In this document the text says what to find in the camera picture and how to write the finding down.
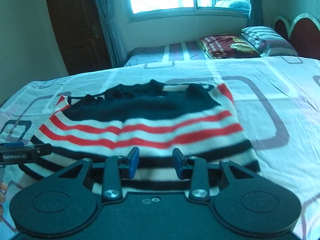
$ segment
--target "metal bolt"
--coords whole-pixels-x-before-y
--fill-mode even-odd
[[[153,201],[153,202],[159,202],[159,201],[160,201],[160,198],[154,197],[154,198],[151,199],[151,201]]]
[[[116,198],[120,195],[120,192],[115,189],[109,189],[104,192],[104,195],[108,198]]]
[[[192,192],[192,195],[198,198],[205,198],[208,195],[208,192],[204,189],[196,189]]]
[[[150,204],[151,203],[151,199],[145,198],[145,199],[142,200],[142,202],[145,203],[145,204]]]

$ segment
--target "mattress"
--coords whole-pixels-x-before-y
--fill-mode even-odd
[[[255,49],[248,41],[241,38]],[[210,59],[209,56],[198,46],[196,41],[180,42],[160,47],[136,48],[133,50],[125,67],[145,63],[193,61]]]
[[[301,239],[320,236],[320,61],[300,57],[156,62],[47,82],[32,82],[0,108],[0,142],[30,144],[35,130],[52,114],[60,95],[100,94],[119,84],[167,85],[225,82],[239,122],[255,149],[261,175],[295,193],[302,214],[294,229]],[[48,176],[36,164],[29,169]],[[5,182],[26,187],[35,180],[7,166]],[[95,185],[94,191],[101,188]]]

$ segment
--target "white stripe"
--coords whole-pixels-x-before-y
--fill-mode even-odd
[[[170,56],[170,45],[164,47],[164,54],[162,58],[162,62],[168,62]]]
[[[190,144],[174,144],[168,149],[157,149],[153,147],[129,145],[127,147],[119,147],[114,150],[110,150],[109,148],[104,146],[79,146],[68,141],[54,141],[49,139],[40,130],[35,133],[35,136],[44,143],[50,143],[54,147],[62,147],[70,151],[86,152],[101,156],[127,155],[132,147],[137,146],[140,149],[140,155],[142,157],[169,157],[172,156],[172,150],[176,147],[178,147],[185,155],[196,155],[202,152],[208,152],[214,149],[234,145],[246,139],[245,133],[243,131],[240,131],[227,136],[211,137]]]
[[[280,38],[282,38],[282,36],[281,35],[279,35],[278,33],[276,33],[275,31],[266,31],[266,30],[263,30],[263,31],[255,31],[255,32],[253,32],[253,33],[255,33],[255,34],[257,34],[257,35],[261,35],[261,36],[263,36],[263,35],[275,35],[275,36],[278,36],[278,37],[280,37]]]
[[[183,52],[183,60],[184,61],[189,61],[190,60],[190,55],[189,55],[189,51],[187,49],[187,45],[185,42],[181,43],[181,47],[182,47],[182,52]]]
[[[56,111],[60,111],[61,109],[63,109],[64,107],[68,106],[68,102],[66,99],[64,99],[63,101],[61,101],[59,104],[56,105],[56,107],[54,108],[54,112]]]
[[[247,40],[252,46],[254,46],[255,47],[255,49],[257,49],[257,50],[259,50],[259,48],[260,48],[260,41],[257,41],[257,40],[255,40],[254,38],[252,38],[251,36],[249,36],[249,35],[247,35],[247,34],[245,34],[245,33],[243,33],[242,35],[241,35],[245,40]]]
[[[95,99],[98,99],[98,98],[106,99],[106,96],[103,94],[103,95],[100,95],[100,96],[95,97]]]
[[[118,128],[122,128],[124,124],[125,125],[144,124],[151,127],[174,126],[178,123],[181,123],[187,120],[202,118],[202,117],[211,116],[211,115],[217,115],[222,111],[225,111],[225,108],[223,108],[222,106],[215,106],[211,109],[204,110],[201,112],[184,114],[175,119],[148,120],[144,118],[132,118],[132,119],[127,119],[124,123],[122,123],[121,121],[99,122],[97,120],[72,121],[68,119],[62,112],[57,112],[55,116],[67,126],[87,125],[87,126],[103,129],[108,126],[115,126]]]
[[[208,54],[206,54],[204,51],[202,51],[202,53],[204,54],[205,59],[209,59],[209,60],[212,59],[212,58],[210,58],[210,57],[208,56]]]
[[[298,56],[297,52],[294,49],[287,49],[287,48],[270,48],[265,51],[266,54],[272,56],[273,54],[290,54]]]
[[[240,154],[232,155],[230,157],[225,157],[224,159],[229,159],[241,166],[245,166],[248,163],[251,163],[256,160],[256,155],[255,152],[252,148],[248,149],[247,151],[244,151]],[[52,163],[55,163],[57,165],[61,165],[63,167],[66,167],[68,165],[71,165],[77,160],[70,159],[67,157],[59,156],[57,154],[52,154],[51,158],[46,158]],[[211,163],[218,164],[220,161],[216,160]],[[44,168],[35,168],[38,171],[46,171],[46,173],[49,173],[47,169]],[[134,176],[133,180],[151,180],[154,182],[159,182],[159,181],[180,181],[177,177],[177,173],[175,172],[174,168],[142,168],[142,169],[137,169],[137,172]]]
[[[33,170],[34,172],[36,172],[37,174],[40,174],[41,176],[43,176],[43,177],[48,177],[48,176],[53,174],[52,171],[47,170],[47,169],[45,169],[45,168],[43,168],[43,167],[41,167],[41,166],[39,166],[39,165],[37,165],[35,163],[27,163],[25,165],[28,168],[30,168],[31,170]]]
[[[274,31],[274,29],[270,27],[265,27],[265,26],[253,26],[253,27],[247,27],[242,29],[243,32],[254,32],[255,30],[268,30],[268,31]]]
[[[87,140],[99,140],[102,138],[107,138],[108,140],[112,142],[120,142],[120,141],[125,141],[129,140],[132,138],[141,138],[145,139],[148,141],[152,142],[167,142],[177,136],[184,135],[184,134],[189,134],[193,132],[198,132],[198,131],[203,131],[203,134],[205,135],[204,130],[210,130],[210,129],[220,129],[227,127],[229,125],[233,125],[237,123],[235,118],[233,116],[226,117],[218,122],[197,122],[193,123],[191,125],[183,126],[178,129],[176,129],[173,132],[169,133],[161,133],[161,134],[154,134],[154,133],[148,133],[146,131],[142,130],[134,130],[130,132],[123,132],[120,133],[119,135],[116,135],[111,132],[104,132],[100,134],[93,134],[93,133],[87,133],[84,131],[79,131],[79,130],[66,130],[63,131],[56,127],[50,120],[48,120],[45,123],[45,126],[52,131],[54,134],[60,135],[60,136],[75,136],[77,138],[81,139],[87,139]]]
[[[189,84],[167,85],[163,87],[162,91],[171,91],[171,92],[186,91],[188,87],[189,87]]]
[[[281,95],[285,96],[286,98],[287,97],[297,98],[299,96],[298,91],[278,71],[276,71],[276,69],[271,65],[270,60],[268,58],[266,58],[266,59],[267,60],[264,62],[265,65],[289,88],[289,92],[286,93],[286,95],[283,95],[282,93],[281,93]]]
[[[209,91],[209,95],[213,98],[215,98],[215,100],[222,106],[224,106],[235,118],[236,122],[239,122],[238,120],[238,116],[237,116],[237,112],[236,112],[236,108],[234,106],[234,104],[232,103],[232,101],[227,98],[226,96],[224,96],[220,90],[218,88],[214,88],[212,90]]]
[[[71,99],[71,105],[78,103],[81,99]]]
[[[264,34],[263,36],[256,36],[259,40],[265,40],[265,39],[276,39],[276,40],[284,40],[281,36],[277,35],[270,35],[270,34]]]

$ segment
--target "striped sweater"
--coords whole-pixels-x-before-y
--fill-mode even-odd
[[[103,162],[140,149],[130,187],[187,189],[172,168],[172,150],[215,163],[228,158],[258,171],[255,152],[240,126],[225,84],[118,85],[100,95],[59,99],[53,115],[36,131],[34,144],[50,143],[53,153],[37,165],[57,171],[81,158]],[[41,169],[24,166],[30,175]]]

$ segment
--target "red headboard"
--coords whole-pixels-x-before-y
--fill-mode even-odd
[[[312,15],[300,14],[291,25],[279,16],[274,29],[292,44],[300,57],[320,60],[320,23]]]

